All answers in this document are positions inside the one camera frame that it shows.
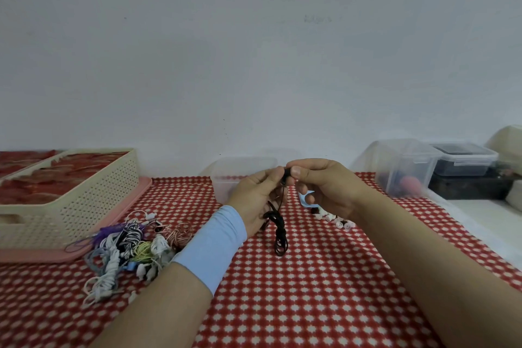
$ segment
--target person's right hand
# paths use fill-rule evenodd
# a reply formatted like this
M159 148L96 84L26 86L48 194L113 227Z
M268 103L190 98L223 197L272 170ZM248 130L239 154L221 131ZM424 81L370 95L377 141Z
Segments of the person's right hand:
M337 161L294 160L287 164L289 167L292 177L297 180L299 193L314 191L305 197L308 204L318 204L325 211L356 223L359 219L357 210L376 192Z

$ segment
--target light blue sleeve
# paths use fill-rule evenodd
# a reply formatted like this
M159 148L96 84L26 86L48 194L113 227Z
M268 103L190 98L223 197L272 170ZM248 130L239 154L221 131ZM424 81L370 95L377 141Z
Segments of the light blue sleeve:
M185 266L214 295L232 258L246 239L243 219L234 208L225 205L210 217L172 261Z

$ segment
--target forearm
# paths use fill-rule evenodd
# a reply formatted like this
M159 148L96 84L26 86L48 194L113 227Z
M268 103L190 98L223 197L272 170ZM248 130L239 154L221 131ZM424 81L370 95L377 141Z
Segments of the forearm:
M170 264L90 347L190 347L211 300L192 272Z
M378 192L359 212L360 226L447 346L522 341L520 292Z

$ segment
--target red and white tablecloth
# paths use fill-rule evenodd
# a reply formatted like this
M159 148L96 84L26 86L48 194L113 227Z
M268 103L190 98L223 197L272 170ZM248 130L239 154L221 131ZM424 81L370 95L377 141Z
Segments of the red and white tablecloth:
M361 176L374 186L373 175ZM522 273L427 199L397 202L453 245L522 290ZM207 177L155 179L134 210L166 224L195 228L218 209ZM194 346L442 346L399 279L358 228L316 220L294 189L282 209L289 250L272 248L275 226L249 239L234 257ZM87 346L146 286L123 272L125 293L82 308L83 260L0 266L0 347Z

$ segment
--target person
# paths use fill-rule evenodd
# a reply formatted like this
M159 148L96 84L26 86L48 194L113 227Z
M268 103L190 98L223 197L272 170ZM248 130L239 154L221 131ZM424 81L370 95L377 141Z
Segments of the person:
M354 221L448 347L522 345L522 293L470 259L342 164L287 164L286 186L309 204ZM283 200L283 167L243 179L159 277L93 342L96 347L190 347L235 252L263 224L267 200Z

